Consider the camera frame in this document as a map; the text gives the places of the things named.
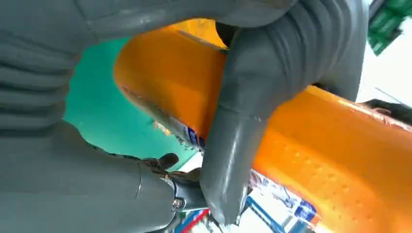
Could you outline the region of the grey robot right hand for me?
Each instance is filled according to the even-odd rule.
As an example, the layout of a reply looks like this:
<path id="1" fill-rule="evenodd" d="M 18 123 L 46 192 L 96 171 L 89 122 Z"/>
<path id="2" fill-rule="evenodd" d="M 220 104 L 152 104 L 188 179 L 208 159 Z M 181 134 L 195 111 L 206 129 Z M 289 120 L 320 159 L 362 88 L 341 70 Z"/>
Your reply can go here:
<path id="1" fill-rule="evenodd" d="M 193 18 L 238 28 L 200 178 L 223 224 L 240 213 L 279 105 L 317 82 L 357 97 L 369 20 L 363 0 L 3 0 L 1 232 L 143 233 L 170 224 L 173 183 L 145 161 L 89 144 L 63 117 L 85 49 Z"/>

